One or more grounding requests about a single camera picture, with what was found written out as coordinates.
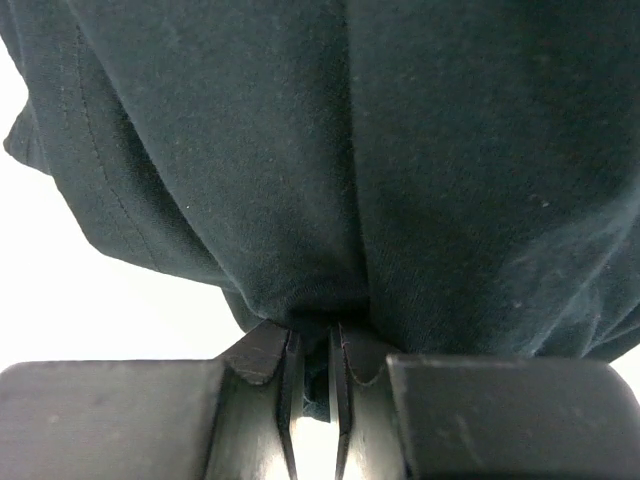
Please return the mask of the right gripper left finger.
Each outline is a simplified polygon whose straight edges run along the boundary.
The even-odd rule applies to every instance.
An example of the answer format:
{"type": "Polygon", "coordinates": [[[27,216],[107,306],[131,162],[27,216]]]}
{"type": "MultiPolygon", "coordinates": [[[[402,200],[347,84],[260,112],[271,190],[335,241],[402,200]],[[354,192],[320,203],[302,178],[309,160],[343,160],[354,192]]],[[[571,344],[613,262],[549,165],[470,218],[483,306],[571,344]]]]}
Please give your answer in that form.
{"type": "Polygon", "coordinates": [[[204,477],[296,479],[300,338],[264,321],[215,359],[222,370],[204,477]]]}

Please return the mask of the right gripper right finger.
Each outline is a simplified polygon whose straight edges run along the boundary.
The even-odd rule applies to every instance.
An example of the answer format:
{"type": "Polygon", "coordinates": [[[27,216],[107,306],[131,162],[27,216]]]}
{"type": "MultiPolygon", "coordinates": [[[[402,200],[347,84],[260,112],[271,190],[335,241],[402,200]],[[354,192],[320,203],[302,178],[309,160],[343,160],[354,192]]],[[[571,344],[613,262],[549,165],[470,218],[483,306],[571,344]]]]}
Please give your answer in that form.
{"type": "Polygon", "coordinates": [[[411,479],[394,397],[392,372],[414,357],[368,331],[340,324],[331,330],[329,398],[338,429],[337,479],[411,479]]]}

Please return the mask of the black t shirt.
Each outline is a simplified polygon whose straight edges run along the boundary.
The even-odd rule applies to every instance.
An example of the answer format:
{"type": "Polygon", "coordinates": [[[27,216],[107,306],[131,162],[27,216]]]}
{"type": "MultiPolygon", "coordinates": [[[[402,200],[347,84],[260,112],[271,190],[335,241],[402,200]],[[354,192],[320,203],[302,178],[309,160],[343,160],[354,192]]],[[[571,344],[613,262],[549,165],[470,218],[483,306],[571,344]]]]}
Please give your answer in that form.
{"type": "Polygon", "coordinates": [[[5,1],[6,139],[91,245],[240,324],[639,342],[635,1],[5,1]]]}

